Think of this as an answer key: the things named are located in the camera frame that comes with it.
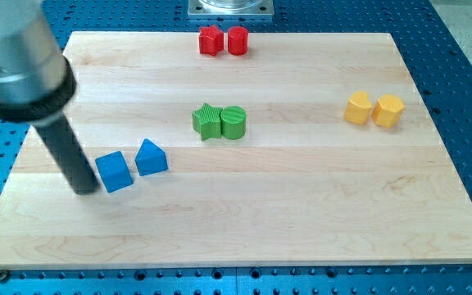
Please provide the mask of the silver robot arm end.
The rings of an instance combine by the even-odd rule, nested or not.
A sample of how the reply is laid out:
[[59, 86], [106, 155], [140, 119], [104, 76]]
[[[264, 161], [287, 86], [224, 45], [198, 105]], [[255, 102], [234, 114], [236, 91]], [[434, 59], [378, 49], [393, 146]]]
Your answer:
[[36, 0], [0, 0], [0, 119], [45, 125], [62, 115], [76, 81]]

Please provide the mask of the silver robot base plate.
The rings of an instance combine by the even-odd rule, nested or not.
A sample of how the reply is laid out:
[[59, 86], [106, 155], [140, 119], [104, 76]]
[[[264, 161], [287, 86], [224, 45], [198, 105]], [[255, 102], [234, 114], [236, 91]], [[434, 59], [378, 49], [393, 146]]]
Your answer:
[[188, 0], [187, 11], [198, 19], [271, 18], [275, 14], [273, 0]]

